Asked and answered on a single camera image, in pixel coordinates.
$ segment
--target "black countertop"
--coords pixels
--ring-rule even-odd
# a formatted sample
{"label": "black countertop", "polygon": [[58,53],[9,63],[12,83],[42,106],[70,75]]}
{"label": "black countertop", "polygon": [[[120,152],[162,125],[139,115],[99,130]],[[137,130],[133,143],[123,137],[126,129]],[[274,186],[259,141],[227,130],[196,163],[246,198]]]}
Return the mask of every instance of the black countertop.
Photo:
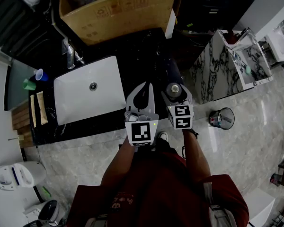
{"label": "black countertop", "polygon": [[[158,28],[121,36],[90,46],[83,52],[85,64],[112,55],[115,55],[117,58],[125,98],[128,97],[136,86],[149,81],[154,86],[156,113],[160,119],[167,118],[166,106],[160,91],[164,90],[170,82],[182,83],[182,79],[167,47],[163,31]],[[49,74],[51,80],[48,82],[36,82],[32,78],[36,82],[37,87],[35,91],[29,91],[29,95],[35,95],[36,128],[33,127],[30,108],[31,130],[35,145],[70,140],[125,128],[125,109],[58,126],[53,81],[56,77],[70,70],[66,67],[66,61],[62,60],[61,65],[51,65],[48,68],[44,68],[44,71]],[[41,125],[40,110],[36,97],[36,93],[40,91],[44,92],[44,105],[48,119],[48,123],[44,125]]]}

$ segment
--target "red shirt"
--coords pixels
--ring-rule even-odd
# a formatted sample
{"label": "red shirt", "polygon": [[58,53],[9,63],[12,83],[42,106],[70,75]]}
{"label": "red shirt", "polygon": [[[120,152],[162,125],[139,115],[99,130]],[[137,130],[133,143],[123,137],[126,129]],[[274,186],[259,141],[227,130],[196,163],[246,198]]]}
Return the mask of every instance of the red shirt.
{"label": "red shirt", "polygon": [[192,185],[184,159],[170,153],[135,157],[117,194],[102,186],[79,186],[67,227],[107,214],[107,226],[210,226],[204,182],[212,182],[215,204],[234,215],[238,227],[249,221],[246,203],[228,175],[214,175]]}

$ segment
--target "sneaker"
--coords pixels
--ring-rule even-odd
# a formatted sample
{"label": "sneaker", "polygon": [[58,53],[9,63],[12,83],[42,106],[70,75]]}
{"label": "sneaker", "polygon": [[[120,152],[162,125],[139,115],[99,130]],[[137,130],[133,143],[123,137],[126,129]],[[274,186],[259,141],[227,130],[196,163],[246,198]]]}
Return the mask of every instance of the sneaker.
{"label": "sneaker", "polygon": [[165,140],[167,142],[169,141],[169,135],[166,132],[161,132],[159,134],[159,138],[161,138],[161,139],[163,139],[163,140]]}

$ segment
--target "blue cup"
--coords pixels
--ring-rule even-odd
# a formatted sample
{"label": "blue cup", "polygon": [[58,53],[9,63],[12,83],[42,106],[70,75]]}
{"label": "blue cup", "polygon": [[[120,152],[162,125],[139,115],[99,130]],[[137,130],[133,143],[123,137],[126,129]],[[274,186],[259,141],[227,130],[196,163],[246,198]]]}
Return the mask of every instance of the blue cup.
{"label": "blue cup", "polygon": [[43,71],[43,69],[39,69],[35,76],[37,81],[48,81],[48,75]]}

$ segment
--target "tiled floor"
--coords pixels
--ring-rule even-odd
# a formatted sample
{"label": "tiled floor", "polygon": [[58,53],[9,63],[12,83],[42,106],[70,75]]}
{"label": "tiled floor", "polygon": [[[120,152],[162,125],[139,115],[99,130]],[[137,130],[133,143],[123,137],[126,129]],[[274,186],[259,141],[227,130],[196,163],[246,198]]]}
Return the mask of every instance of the tiled floor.
{"label": "tiled floor", "polygon": [[[195,103],[194,129],[212,174],[229,174],[242,195],[259,187],[276,198],[269,219],[284,207],[284,187],[269,183],[272,173],[284,155],[284,71],[272,71],[274,81],[254,89],[204,105]],[[212,110],[230,107],[235,124],[228,130],[210,127],[208,114]],[[158,130],[169,134],[169,141],[181,155],[181,131],[161,120]],[[45,186],[52,197],[69,209],[79,184],[98,185],[104,171],[126,137],[125,130],[58,142],[36,148],[26,148],[28,160],[41,160],[47,178]]]}

